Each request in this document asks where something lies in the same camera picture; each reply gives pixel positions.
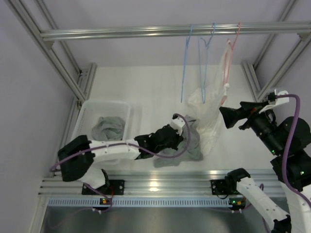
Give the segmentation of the grey tank top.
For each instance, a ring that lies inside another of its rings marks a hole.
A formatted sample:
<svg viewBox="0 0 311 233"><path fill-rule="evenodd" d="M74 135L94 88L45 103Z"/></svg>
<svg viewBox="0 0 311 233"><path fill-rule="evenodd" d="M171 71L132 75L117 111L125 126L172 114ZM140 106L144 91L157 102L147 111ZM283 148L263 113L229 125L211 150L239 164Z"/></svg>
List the grey tank top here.
<svg viewBox="0 0 311 233"><path fill-rule="evenodd" d="M201 152L201 145L200 145L200 135L197 131L197 122L196 119L186 115L185 119L190 128L190 144L187 147L187 150L180 156L170 159L170 158L159 158L157 157L153 161L153 165L155 168L162 168L162 167L177 167L182 162L199 162L203 160L203 154ZM164 149L160 155L163 156L176 156L180 152L186 148L188 143L188 130L187 127L183 127L182 133L183 140L178 145L177 150L174 149Z"/></svg>
<svg viewBox="0 0 311 233"><path fill-rule="evenodd" d="M125 121L119 116L99 117L92 128L91 137L96 141L122 140L125 129Z"/></svg>

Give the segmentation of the light blue wire hanger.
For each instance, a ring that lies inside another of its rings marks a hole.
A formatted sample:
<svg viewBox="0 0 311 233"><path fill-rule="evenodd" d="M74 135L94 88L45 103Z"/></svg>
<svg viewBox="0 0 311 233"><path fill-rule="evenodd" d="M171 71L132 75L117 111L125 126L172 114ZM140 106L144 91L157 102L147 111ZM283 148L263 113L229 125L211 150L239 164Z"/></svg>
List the light blue wire hanger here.
<svg viewBox="0 0 311 233"><path fill-rule="evenodd" d="M185 42L185 51L184 51L184 60L183 60L183 73L182 73L182 83L181 83L181 96L180 96L180 102L183 102L184 99L184 87L185 87L185 79L186 79L186 68L188 65L188 50L189 50L189 43L190 39L193 33L193 27L194 25L190 25L190 31L188 36L186 37L186 42Z"/></svg>

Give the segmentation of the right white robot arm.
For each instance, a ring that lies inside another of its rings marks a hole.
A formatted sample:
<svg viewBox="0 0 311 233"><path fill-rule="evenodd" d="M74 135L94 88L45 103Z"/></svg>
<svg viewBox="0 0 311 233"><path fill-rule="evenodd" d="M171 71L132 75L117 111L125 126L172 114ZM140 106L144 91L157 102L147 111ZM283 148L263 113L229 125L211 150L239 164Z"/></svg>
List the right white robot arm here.
<svg viewBox="0 0 311 233"><path fill-rule="evenodd" d="M239 109L220 107L220 112L228 129L245 119L239 129L252 129L275 156L271 165L284 190L289 210L284 211L276 205L244 168L229 172L224 178L225 186L222 190L226 194L242 194L273 233L309 233L311 158L304 150L311 143L308 123L292 116L277 124L268 102L241 102Z"/></svg>

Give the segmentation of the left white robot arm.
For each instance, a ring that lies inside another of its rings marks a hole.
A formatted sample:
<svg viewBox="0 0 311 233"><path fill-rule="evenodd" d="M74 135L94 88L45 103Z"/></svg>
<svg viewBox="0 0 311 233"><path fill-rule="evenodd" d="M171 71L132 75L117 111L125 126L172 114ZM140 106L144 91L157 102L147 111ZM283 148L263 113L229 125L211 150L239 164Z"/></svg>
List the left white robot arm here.
<svg viewBox="0 0 311 233"><path fill-rule="evenodd" d="M72 140L58 151L62 181L86 183L99 194L110 188L108 175L100 163L110 160L144 160L165 149L176 150L182 142L182 128L170 124L155 133L123 141L95 141L86 135Z"/></svg>

